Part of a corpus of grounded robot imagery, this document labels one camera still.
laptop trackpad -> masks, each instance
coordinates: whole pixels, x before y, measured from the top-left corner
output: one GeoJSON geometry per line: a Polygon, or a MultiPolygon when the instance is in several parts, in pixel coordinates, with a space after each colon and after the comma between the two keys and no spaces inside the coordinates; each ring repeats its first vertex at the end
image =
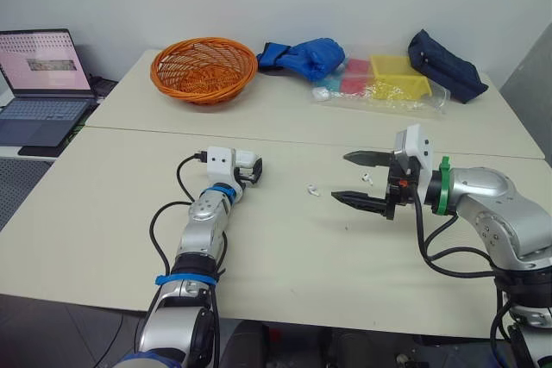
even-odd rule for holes
{"type": "Polygon", "coordinates": [[[37,121],[0,121],[0,146],[24,146],[41,128],[37,121]]]}

laptop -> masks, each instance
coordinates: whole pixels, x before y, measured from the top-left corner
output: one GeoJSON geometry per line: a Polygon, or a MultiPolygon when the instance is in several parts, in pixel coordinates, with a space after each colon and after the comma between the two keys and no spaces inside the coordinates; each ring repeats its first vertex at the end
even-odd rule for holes
{"type": "Polygon", "coordinates": [[[94,102],[67,29],[0,31],[0,71],[0,146],[56,147],[94,102]]]}

green band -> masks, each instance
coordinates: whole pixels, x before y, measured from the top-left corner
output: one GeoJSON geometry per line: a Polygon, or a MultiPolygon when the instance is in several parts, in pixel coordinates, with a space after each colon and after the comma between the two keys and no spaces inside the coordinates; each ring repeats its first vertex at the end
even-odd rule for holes
{"type": "Polygon", "coordinates": [[[439,205],[437,206],[437,214],[445,215],[447,213],[447,204],[449,203],[449,186],[450,186],[450,163],[449,156],[445,155],[441,159],[439,165],[441,171],[441,195],[439,196],[439,205]]]}

black cable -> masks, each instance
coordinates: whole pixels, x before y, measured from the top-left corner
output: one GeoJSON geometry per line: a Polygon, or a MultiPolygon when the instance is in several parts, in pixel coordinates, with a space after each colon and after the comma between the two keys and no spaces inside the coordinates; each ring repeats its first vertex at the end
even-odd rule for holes
{"type": "MultiPolygon", "coordinates": [[[[425,242],[423,240],[422,203],[420,202],[420,197],[417,194],[416,185],[411,185],[410,186],[410,191],[411,191],[411,196],[414,199],[414,208],[416,210],[417,245],[418,245],[418,249],[419,249],[420,253],[422,254],[423,260],[425,261],[427,266],[429,266],[434,271],[437,271],[437,272],[439,272],[443,275],[446,275],[446,276],[450,276],[452,278],[465,278],[465,279],[468,279],[468,278],[491,278],[491,277],[494,277],[494,272],[492,272],[492,271],[474,271],[474,272],[450,271],[448,269],[443,269],[442,267],[437,266],[434,263],[432,263],[430,256],[428,256],[427,250],[425,248],[425,242]]],[[[451,219],[451,220],[448,221],[448,223],[445,223],[443,226],[445,226],[445,228],[447,228],[453,222],[454,221],[451,219]]],[[[440,230],[439,233],[441,233],[444,230],[444,229],[442,229],[443,226],[441,226],[440,228],[437,229],[437,230],[440,230]]],[[[471,249],[471,248],[469,248],[469,247],[455,247],[453,249],[448,249],[447,251],[441,252],[441,253],[445,253],[445,254],[441,255],[440,257],[446,256],[446,255],[451,254],[451,253],[465,252],[466,249],[471,249]]]]}
{"type": "Polygon", "coordinates": [[[149,223],[149,238],[154,244],[155,250],[157,253],[161,256],[161,260],[163,260],[163,266],[165,266],[165,276],[168,276],[168,274],[171,272],[171,267],[169,265],[169,261],[166,259],[165,254],[163,253],[163,249],[161,249],[161,246],[159,246],[159,243],[155,239],[155,222],[157,221],[157,218],[160,216],[161,213],[163,213],[166,209],[172,206],[176,205],[184,205],[189,206],[191,203],[189,202],[170,202],[165,204],[163,207],[161,207],[157,212],[155,212],[154,217],[152,218],[152,221],[149,223]]]}
{"type": "MultiPolygon", "coordinates": [[[[157,292],[155,292],[155,295],[154,295],[154,299],[152,299],[152,302],[149,304],[149,308],[147,308],[147,312],[146,312],[146,316],[144,317],[144,323],[142,324],[141,326],[141,332],[140,332],[140,336],[142,334],[142,332],[144,332],[144,327],[146,326],[146,323],[147,323],[147,320],[149,319],[149,316],[152,314],[152,311],[154,310],[154,306],[155,304],[157,303],[157,299],[159,298],[159,294],[161,293],[161,287],[159,287],[157,289],[157,292]]],[[[136,324],[136,328],[135,328],[135,339],[134,339],[134,342],[133,342],[133,350],[134,352],[136,353],[136,334],[138,333],[138,327],[140,326],[140,321],[138,321],[138,323],[136,324]]]]}
{"type": "Polygon", "coordinates": [[[221,254],[221,258],[218,260],[218,263],[216,264],[216,271],[218,272],[221,266],[223,265],[224,257],[226,256],[226,250],[228,249],[228,237],[226,237],[226,233],[223,232],[223,254],[221,254]]]}
{"type": "Polygon", "coordinates": [[[502,318],[506,313],[510,310],[511,306],[513,304],[513,301],[511,299],[508,299],[508,302],[506,302],[506,305],[504,305],[500,310],[497,312],[497,314],[494,316],[494,319],[492,320],[491,324],[491,350],[492,355],[494,355],[494,358],[497,360],[501,368],[507,368],[508,365],[504,362],[502,357],[500,357],[499,349],[497,347],[497,328],[499,327],[499,324],[502,322],[502,318]]]}
{"type": "Polygon", "coordinates": [[[218,307],[216,305],[215,286],[210,286],[210,299],[213,306],[213,315],[215,316],[215,352],[213,355],[213,368],[218,368],[220,353],[221,353],[221,331],[218,320],[218,307]]]}
{"type": "Polygon", "coordinates": [[[183,159],[182,162],[180,162],[179,166],[176,167],[176,179],[179,182],[179,186],[182,189],[182,191],[188,196],[188,198],[192,203],[195,202],[196,200],[190,194],[190,191],[186,189],[186,187],[184,186],[184,183],[182,183],[182,178],[180,177],[180,170],[182,170],[182,167],[184,166],[184,164],[186,164],[188,161],[192,161],[193,159],[199,159],[199,156],[197,154],[193,154],[187,159],[183,159]]]}
{"type": "Polygon", "coordinates": [[[121,314],[121,320],[119,321],[119,327],[117,328],[116,332],[115,332],[115,335],[113,335],[113,339],[111,340],[110,344],[108,345],[107,349],[105,350],[105,352],[103,353],[103,355],[100,357],[100,359],[98,361],[96,361],[96,364],[94,364],[94,366],[92,368],[97,368],[97,366],[99,365],[100,362],[102,362],[102,359],[105,358],[105,356],[108,354],[108,352],[110,351],[111,347],[113,346],[113,343],[115,342],[115,340],[117,339],[117,335],[119,334],[119,332],[121,332],[121,327],[122,327],[122,319],[124,317],[124,314],[121,314]]]}
{"type": "Polygon", "coordinates": [[[476,249],[474,247],[451,247],[449,249],[445,249],[442,252],[436,253],[433,256],[428,256],[431,261],[438,260],[440,258],[444,258],[445,256],[449,256],[451,253],[458,253],[458,252],[464,252],[464,253],[474,253],[479,256],[481,256],[483,259],[485,259],[487,262],[489,262],[489,265],[492,263],[491,256],[486,254],[485,252],[482,252],[479,249],[476,249]]]}
{"type": "Polygon", "coordinates": [[[138,327],[140,326],[141,319],[138,320],[135,327],[135,337],[132,340],[132,352],[136,353],[136,337],[138,336],[138,327]]]}
{"type": "MultiPolygon", "coordinates": [[[[502,299],[502,291],[497,288],[497,313],[502,309],[503,306],[503,299],[502,299]]],[[[506,333],[506,330],[504,329],[504,323],[502,322],[502,319],[500,319],[499,322],[499,331],[502,337],[505,339],[506,342],[511,343],[510,337],[506,333]]]]}
{"type": "Polygon", "coordinates": [[[435,239],[435,237],[437,237],[439,234],[444,232],[447,228],[449,228],[450,226],[455,224],[457,220],[458,220],[458,215],[455,214],[446,223],[442,224],[439,228],[437,228],[437,230],[435,232],[430,234],[424,242],[425,250],[428,250],[430,248],[430,243],[433,241],[433,239],[435,239]]]}

yellow container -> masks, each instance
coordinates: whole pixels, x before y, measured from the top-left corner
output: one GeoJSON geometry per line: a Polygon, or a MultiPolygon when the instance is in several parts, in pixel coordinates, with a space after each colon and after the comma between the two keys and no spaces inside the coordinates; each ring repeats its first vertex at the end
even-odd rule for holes
{"type": "Polygon", "coordinates": [[[370,61],[375,78],[373,98],[415,101],[431,95],[428,79],[412,69],[408,56],[372,55],[370,61]]]}

